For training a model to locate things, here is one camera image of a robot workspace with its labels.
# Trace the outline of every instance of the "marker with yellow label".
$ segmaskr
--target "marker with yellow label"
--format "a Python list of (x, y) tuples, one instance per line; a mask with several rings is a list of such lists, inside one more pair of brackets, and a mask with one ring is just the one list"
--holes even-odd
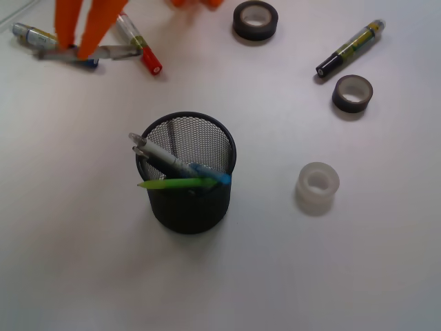
[(317, 75), (320, 78), (326, 77), (332, 70), (341, 66), (347, 59), (352, 57), (361, 47), (373, 41), (375, 37), (378, 37), (385, 26), (386, 22), (382, 19), (376, 19), (364, 27), (316, 68)]

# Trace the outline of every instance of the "black tape roll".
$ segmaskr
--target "black tape roll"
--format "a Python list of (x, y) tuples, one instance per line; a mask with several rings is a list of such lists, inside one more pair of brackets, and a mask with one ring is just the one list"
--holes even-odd
[[(360, 101), (351, 101), (344, 94), (352, 94), (360, 98)], [(366, 109), (373, 95), (372, 85), (367, 79), (350, 74), (340, 78), (332, 93), (332, 101), (343, 112), (362, 112)]]
[[(259, 21), (253, 25), (247, 21)], [(236, 7), (233, 14), (233, 29), (244, 39), (252, 41), (266, 40), (276, 33), (277, 11), (263, 1), (246, 1)]]

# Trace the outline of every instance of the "white pen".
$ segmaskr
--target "white pen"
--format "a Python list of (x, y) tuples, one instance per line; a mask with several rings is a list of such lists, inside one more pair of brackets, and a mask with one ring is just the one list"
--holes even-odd
[(130, 133), (129, 138), (138, 145), (138, 149), (144, 152), (146, 155), (151, 155), (166, 163), (169, 167), (173, 168), (176, 172), (181, 174), (185, 178), (199, 177), (197, 171), (191, 169), (187, 164), (183, 163), (180, 159), (175, 157), (172, 153), (168, 152), (164, 148), (151, 142), (138, 134)]

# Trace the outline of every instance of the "mesh cup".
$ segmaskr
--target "mesh cup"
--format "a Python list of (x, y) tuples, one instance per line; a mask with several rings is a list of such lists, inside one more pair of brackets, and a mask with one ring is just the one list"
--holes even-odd
[[(236, 145), (228, 130), (217, 120), (197, 112), (176, 112), (161, 117), (143, 137), (164, 148), (185, 163), (196, 162), (232, 175)], [(144, 181), (165, 175), (136, 156), (136, 166)], [(167, 228), (183, 234), (204, 232), (226, 214), (231, 184), (212, 188), (148, 190), (154, 216)]]

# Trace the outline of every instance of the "tape roll hole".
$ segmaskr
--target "tape roll hole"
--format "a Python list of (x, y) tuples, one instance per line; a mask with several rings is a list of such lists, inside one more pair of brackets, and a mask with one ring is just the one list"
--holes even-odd
[(322, 172), (312, 172), (306, 178), (306, 184), (309, 190), (316, 194), (325, 193), (330, 186), (329, 178)]
[(352, 103), (359, 103), (369, 99), (371, 88), (362, 79), (349, 77), (338, 86), (338, 94)]
[(266, 26), (271, 21), (271, 13), (261, 6), (250, 6), (242, 10), (240, 19), (249, 26)]

